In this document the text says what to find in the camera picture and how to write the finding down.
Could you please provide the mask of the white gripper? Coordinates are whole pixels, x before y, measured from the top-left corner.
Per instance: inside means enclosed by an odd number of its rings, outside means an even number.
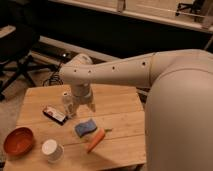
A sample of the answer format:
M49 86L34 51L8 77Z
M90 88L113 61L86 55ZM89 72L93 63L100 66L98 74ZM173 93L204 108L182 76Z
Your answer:
M93 100L93 91L89 84L72 85L71 93L73 101L75 103L70 105L70 117L74 117L77 114L78 105L88 104L88 108L92 112L96 112L95 102Z

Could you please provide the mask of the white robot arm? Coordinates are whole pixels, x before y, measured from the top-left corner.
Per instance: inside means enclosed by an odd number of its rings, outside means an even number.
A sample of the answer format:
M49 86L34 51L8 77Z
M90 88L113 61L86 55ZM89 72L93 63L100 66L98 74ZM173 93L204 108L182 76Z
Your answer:
M213 53L172 50L99 64L79 54L60 77L77 99L92 84L147 88L147 171L213 171Z

